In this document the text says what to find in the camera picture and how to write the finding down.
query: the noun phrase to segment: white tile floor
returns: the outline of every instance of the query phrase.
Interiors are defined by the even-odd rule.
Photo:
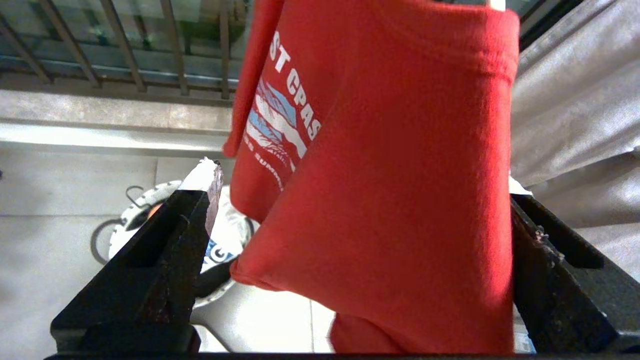
[[[129,205],[128,186],[181,179],[197,161],[0,150],[0,359],[55,352],[51,320],[100,270],[95,227]],[[228,183],[234,162],[222,163]],[[242,285],[193,313],[234,352],[329,351],[331,317],[304,297]]]

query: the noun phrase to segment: glass pane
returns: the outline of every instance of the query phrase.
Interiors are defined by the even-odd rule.
[[[0,12],[36,58],[76,62],[37,1],[2,0]]]
[[[18,56],[0,55],[0,69],[10,69],[14,72],[33,72],[26,61]]]
[[[542,0],[507,0],[507,7],[523,17],[536,3]]]
[[[172,1],[180,52],[190,85],[220,85],[221,1]],[[224,1],[229,23],[229,78],[237,79],[246,51],[253,0]],[[53,0],[53,3],[101,78],[132,81],[131,71],[99,0]],[[160,0],[114,0],[113,3],[143,79],[178,85]],[[2,0],[0,12],[47,70],[84,76],[37,0]],[[0,56],[1,66],[22,68],[21,60],[4,40],[0,42]]]

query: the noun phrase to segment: red t-shirt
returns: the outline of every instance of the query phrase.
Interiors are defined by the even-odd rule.
[[[337,352],[508,354],[518,17],[257,1],[227,156],[233,277],[338,312]]]

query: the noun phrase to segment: graphic print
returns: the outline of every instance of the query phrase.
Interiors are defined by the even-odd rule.
[[[296,109],[262,79],[255,92],[246,134],[291,171],[296,170],[294,160],[298,162],[307,151],[298,133]]]

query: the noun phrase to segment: gray curtain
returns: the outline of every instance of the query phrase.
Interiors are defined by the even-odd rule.
[[[586,0],[527,48],[511,175],[640,281],[640,0]]]

